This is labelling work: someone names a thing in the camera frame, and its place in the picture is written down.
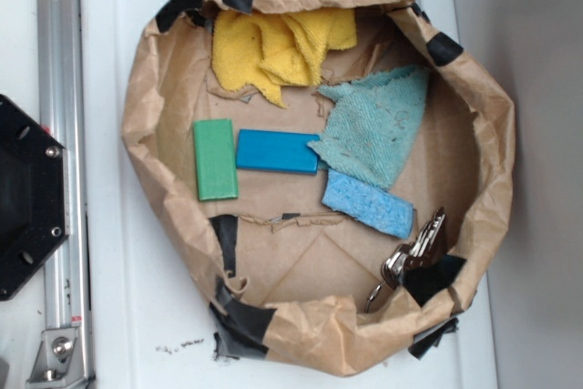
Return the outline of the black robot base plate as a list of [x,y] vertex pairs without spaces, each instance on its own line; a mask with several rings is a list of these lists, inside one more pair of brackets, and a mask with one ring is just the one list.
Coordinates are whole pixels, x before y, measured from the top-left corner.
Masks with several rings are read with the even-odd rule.
[[68,234],[66,150],[1,96],[1,300],[13,299]]

